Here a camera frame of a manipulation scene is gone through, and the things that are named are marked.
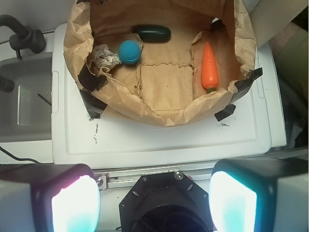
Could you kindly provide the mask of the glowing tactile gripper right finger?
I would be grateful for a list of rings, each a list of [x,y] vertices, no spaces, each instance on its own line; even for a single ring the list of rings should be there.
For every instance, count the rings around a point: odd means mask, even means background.
[[[222,159],[212,170],[209,206],[219,232],[307,232],[309,162]]]

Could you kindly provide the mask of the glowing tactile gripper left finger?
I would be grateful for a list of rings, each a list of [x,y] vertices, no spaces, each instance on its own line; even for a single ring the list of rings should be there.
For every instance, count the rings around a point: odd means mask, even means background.
[[[2,232],[94,232],[100,192],[85,164],[0,167]]]

